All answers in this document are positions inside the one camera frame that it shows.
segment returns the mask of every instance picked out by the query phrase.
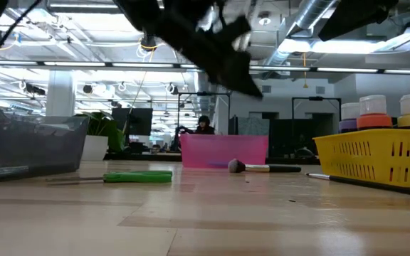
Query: black cable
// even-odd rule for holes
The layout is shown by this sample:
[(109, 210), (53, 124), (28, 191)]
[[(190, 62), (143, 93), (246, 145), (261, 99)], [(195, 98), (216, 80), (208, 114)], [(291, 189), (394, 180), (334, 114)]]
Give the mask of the black cable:
[(226, 20), (224, 19), (224, 5), (225, 5), (225, 1), (224, 0), (220, 0), (216, 2), (218, 8), (219, 8), (219, 20), (222, 23), (222, 26), (226, 26)]
[(29, 14), (30, 11), (32, 11), (36, 6), (38, 6), (42, 0), (35, 0), (31, 6), (26, 9), (21, 16), (15, 20), (15, 22), (9, 27), (9, 29), (6, 31), (4, 34), (3, 38), (0, 40), (0, 47), (4, 44), (4, 41), (11, 35), (12, 31), (15, 29), (15, 27), (26, 17), (26, 15)]

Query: white planter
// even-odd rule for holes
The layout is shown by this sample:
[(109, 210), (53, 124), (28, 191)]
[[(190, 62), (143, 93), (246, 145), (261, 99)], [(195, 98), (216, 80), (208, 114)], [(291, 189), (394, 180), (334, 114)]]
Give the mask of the white planter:
[(82, 161), (102, 161), (107, 153), (108, 137), (86, 135)]

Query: clear plastic bin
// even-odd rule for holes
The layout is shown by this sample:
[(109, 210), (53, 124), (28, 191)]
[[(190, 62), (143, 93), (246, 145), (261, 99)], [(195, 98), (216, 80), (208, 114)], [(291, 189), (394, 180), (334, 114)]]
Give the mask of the clear plastic bin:
[(245, 164), (265, 164), (268, 137), (241, 135), (200, 135), (183, 134), (183, 167), (187, 168), (227, 168), (232, 159)]
[(0, 110), (0, 180), (75, 171), (86, 117), (6, 116)]

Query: person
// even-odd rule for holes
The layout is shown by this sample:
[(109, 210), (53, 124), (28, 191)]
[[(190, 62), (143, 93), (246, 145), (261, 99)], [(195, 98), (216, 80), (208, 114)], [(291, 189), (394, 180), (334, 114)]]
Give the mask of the person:
[(207, 116), (199, 118), (199, 126), (194, 134), (214, 134), (214, 128), (210, 126), (210, 119)]

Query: desk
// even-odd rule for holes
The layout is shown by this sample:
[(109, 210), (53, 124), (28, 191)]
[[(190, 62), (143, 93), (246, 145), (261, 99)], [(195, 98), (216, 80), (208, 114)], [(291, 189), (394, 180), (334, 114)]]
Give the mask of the desk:
[(410, 255), (403, 194), (169, 162), (85, 162), (79, 173), (147, 169), (171, 170), (174, 181), (0, 183), (0, 256)]

